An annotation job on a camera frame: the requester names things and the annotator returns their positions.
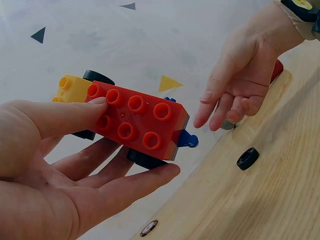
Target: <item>wooden table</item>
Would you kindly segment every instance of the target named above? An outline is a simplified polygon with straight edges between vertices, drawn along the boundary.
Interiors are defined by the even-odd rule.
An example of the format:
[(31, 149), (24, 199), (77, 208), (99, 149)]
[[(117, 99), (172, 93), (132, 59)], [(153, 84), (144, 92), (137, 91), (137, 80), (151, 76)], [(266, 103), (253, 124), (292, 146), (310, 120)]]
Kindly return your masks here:
[[(157, 227), (132, 240), (320, 239), (320, 43), (299, 46), (284, 68), (259, 113), (223, 136), (150, 219)], [(242, 171), (250, 147), (260, 157)]]

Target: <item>blue connector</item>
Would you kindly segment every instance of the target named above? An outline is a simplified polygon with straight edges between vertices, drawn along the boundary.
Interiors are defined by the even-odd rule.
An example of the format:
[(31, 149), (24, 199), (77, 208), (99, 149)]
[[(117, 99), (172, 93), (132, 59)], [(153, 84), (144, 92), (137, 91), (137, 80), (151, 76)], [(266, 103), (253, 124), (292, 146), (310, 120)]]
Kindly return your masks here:
[(199, 144), (198, 137), (196, 135), (191, 135), (185, 129), (182, 130), (177, 147), (189, 147), (195, 148)]
[(174, 98), (169, 98), (168, 96), (166, 96), (164, 99), (169, 100), (171, 102), (177, 102)]

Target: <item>hand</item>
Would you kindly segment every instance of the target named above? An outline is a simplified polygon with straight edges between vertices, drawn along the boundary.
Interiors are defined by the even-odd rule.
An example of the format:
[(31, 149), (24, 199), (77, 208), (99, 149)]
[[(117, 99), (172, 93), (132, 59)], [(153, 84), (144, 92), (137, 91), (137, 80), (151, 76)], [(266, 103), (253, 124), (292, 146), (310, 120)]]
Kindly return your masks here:
[(194, 127), (218, 130), (227, 119), (237, 123), (261, 108), (277, 58), (303, 38), (275, 3), (262, 9), (227, 38), (207, 82)]
[(90, 175), (120, 147), (105, 138), (53, 164), (44, 160), (62, 136), (92, 129), (106, 109), (103, 97), (0, 105), (1, 239), (76, 239), (179, 174), (178, 166), (166, 164), (125, 176), (133, 163), (123, 147)]

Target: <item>wrist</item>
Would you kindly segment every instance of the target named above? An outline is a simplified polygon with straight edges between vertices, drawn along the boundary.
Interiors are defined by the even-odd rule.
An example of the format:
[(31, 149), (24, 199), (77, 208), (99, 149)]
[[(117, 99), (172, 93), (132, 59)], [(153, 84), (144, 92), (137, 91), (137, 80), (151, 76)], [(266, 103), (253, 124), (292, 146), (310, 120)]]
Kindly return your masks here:
[(253, 16), (248, 21), (247, 29), (272, 45), (278, 55), (305, 40), (287, 14), (274, 2)]

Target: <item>triangle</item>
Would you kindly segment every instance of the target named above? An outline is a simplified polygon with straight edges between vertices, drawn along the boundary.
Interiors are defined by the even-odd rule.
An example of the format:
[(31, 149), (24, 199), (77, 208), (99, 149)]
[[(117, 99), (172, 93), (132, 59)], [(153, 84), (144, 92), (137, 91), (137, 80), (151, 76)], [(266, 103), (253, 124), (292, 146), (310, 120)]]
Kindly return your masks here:
[(37, 31), (35, 34), (31, 36), (31, 38), (37, 40), (39, 43), (44, 43), (44, 37), (45, 37), (45, 30), (46, 27), (42, 28), (41, 30)]
[(127, 4), (127, 5), (122, 5), (120, 7), (136, 10), (136, 3), (134, 2), (134, 3)]
[(183, 86), (183, 84), (181, 84), (180, 82), (177, 82), (176, 80), (173, 80), (170, 77), (162, 76), (158, 91), (163, 92), (163, 91), (181, 87), (181, 86)]

